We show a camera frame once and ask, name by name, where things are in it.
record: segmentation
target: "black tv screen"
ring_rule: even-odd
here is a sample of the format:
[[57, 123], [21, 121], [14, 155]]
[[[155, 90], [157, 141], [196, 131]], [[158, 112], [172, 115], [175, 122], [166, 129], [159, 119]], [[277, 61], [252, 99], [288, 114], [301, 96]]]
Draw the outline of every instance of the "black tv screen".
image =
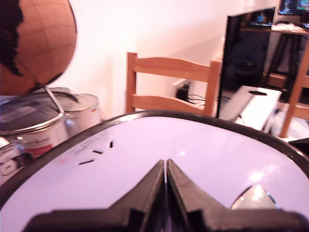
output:
[[241, 86], [260, 87], [275, 8], [228, 16], [217, 117]]

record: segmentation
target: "globe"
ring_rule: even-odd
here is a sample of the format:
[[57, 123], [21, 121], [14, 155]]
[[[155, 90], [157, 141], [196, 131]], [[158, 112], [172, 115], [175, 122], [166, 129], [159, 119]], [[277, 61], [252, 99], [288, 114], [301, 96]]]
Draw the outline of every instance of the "globe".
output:
[[68, 0], [0, 0], [0, 95], [23, 95], [61, 76], [76, 35]]

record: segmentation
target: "chair backrest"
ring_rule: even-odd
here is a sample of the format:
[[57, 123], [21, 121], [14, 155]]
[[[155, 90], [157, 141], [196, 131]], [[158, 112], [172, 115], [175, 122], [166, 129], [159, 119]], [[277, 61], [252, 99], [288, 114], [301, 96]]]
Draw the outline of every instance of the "chair backrest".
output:
[[[221, 63], [212, 61], [210, 67], [172, 58], [137, 58], [136, 53], [127, 54], [126, 112], [135, 108], [170, 109], [212, 116], [217, 101]], [[207, 82], [205, 107], [194, 106], [177, 98], [145, 96], [136, 94], [136, 73], [148, 73]]]
[[279, 137], [286, 138], [292, 117], [309, 120], [309, 105], [297, 104], [303, 88], [309, 88], [309, 76], [306, 75], [309, 66], [309, 42], [298, 70], [298, 74], [290, 97], [289, 108], [285, 116]]

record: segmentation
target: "black rim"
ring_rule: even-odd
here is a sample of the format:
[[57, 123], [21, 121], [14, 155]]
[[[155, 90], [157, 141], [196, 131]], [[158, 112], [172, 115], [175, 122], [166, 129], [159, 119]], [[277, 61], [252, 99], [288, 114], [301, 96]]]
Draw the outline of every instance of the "black rim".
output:
[[10, 196], [25, 181], [27, 181], [32, 175], [34, 175], [38, 170], [47, 165], [50, 161], [54, 160], [59, 155], [61, 155], [71, 147], [77, 145], [78, 143], [82, 142], [83, 140], [89, 138], [90, 136], [95, 135], [98, 132], [105, 130], [109, 127], [112, 127], [114, 125], [117, 125], [119, 123], [131, 120], [132, 115], [134, 115], [134, 119], [142, 117], [156, 117], [156, 116], [185, 119], [203, 124], [208, 124], [211, 126], [219, 127], [222, 129], [226, 129], [228, 131], [233, 131], [245, 135], [247, 137], [260, 141], [268, 146], [271, 146], [272, 148], [286, 155], [305, 173], [305, 175], [309, 179], [309, 157], [306, 154], [303, 154], [302, 152], [294, 148], [293, 146], [289, 145], [288, 143], [285, 143], [282, 140], [272, 135], [268, 135], [264, 132], [254, 130], [229, 121], [224, 121], [218, 118], [200, 116], [185, 112], [169, 111], [169, 110], [164, 111], [151, 110], [151, 111], [141, 111], [137, 113], [121, 115], [109, 119], [105, 122], [102, 122], [94, 127], [91, 127], [79, 133], [78, 135], [69, 138], [65, 142], [59, 144], [58, 146], [54, 147], [53, 149], [45, 153], [43, 156], [37, 158], [33, 163], [29, 164], [28, 166], [17, 172], [1, 186], [0, 209], [2, 209], [2, 207], [4, 206], [6, 201], [10, 198]]

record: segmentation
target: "computer screen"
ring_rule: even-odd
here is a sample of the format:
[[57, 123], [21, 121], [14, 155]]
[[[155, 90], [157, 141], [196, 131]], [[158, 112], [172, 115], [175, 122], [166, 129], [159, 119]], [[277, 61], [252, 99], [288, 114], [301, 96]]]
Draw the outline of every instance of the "computer screen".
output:
[[262, 85], [274, 14], [269, 8], [227, 18], [217, 117], [242, 86]]
[[281, 0], [278, 13], [281, 15], [303, 15], [309, 8], [309, 0]]

